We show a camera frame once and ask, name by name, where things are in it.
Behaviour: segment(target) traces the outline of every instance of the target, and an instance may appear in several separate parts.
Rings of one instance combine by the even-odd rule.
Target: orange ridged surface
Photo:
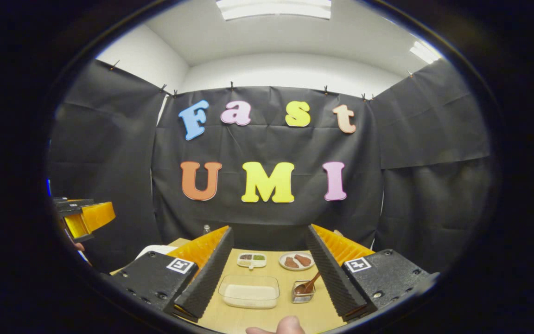
[[[354,258],[368,256],[375,253],[367,247],[364,247],[355,241],[351,241],[346,237],[337,235],[325,228],[315,224],[312,224],[312,227],[327,246],[339,266],[341,266],[343,262],[354,260]]]
[[[224,226],[218,230],[202,235],[201,237],[189,241],[188,243],[178,247],[166,255],[195,262],[197,266],[199,266],[199,270],[195,274],[195,276],[197,276],[197,274],[199,274],[201,269],[203,269],[207,263],[207,260],[210,259],[211,254],[213,254],[216,246],[218,243],[220,243],[220,240],[228,228],[229,226]]]

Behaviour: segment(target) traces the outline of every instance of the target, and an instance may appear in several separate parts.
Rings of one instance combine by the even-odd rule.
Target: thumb
[[[289,315],[281,319],[277,325],[276,334],[305,334],[305,331],[300,326],[300,321],[295,315]]]
[[[245,330],[246,334],[275,334],[274,332],[267,332],[264,329],[258,327],[249,327]]]

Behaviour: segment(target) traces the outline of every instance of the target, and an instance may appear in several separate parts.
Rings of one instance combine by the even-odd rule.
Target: brown food
[[[312,261],[307,258],[306,256],[295,254],[294,258],[298,260],[303,266],[308,267],[312,263]]]
[[[290,267],[290,268],[299,268],[299,265],[294,262],[294,259],[291,257],[286,257],[286,262],[284,262],[284,266]]]

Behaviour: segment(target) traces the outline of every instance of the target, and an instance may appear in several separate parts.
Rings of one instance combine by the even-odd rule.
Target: black backdrop
[[[127,264],[146,245],[198,237],[204,224],[232,226],[239,248],[298,250],[305,248],[305,226],[315,223],[440,271],[458,256],[487,202],[494,178],[486,129],[473,95],[446,61],[366,102],[282,87],[185,93],[167,99],[157,127],[164,94],[109,68],[95,61],[76,80],[59,107],[51,141],[53,195],[114,203],[117,219],[85,245],[101,270]],[[178,113],[203,99],[210,104],[205,133],[187,141]],[[251,104],[249,125],[221,122],[230,101]],[[290,101],[310,105],[307,127],[286,125]],[[355,113],[353,134],[337,126],[332,109],[340,104]],[[203,165],[222,164],[214,198],[184,195],[183,161],[201,164],[201,190]],[[294,163],[295,201],[243,203],[247,161],[260,162],[268,175],[279,162]],[[343,201],[324,199],[322,164],[328,161],[345,163]]]

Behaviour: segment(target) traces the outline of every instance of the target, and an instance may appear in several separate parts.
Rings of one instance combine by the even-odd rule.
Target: wooden spoon
[[[318,277],[320,277],[320,272],[316,273],[316,275],[313,279],[310,280],[310,282],[300,284],[298,287],[295,287],[294,293],[297,295],[312,293],[312,289],[314,288],[314,282],[316,281],[316,279],[318,279]]]

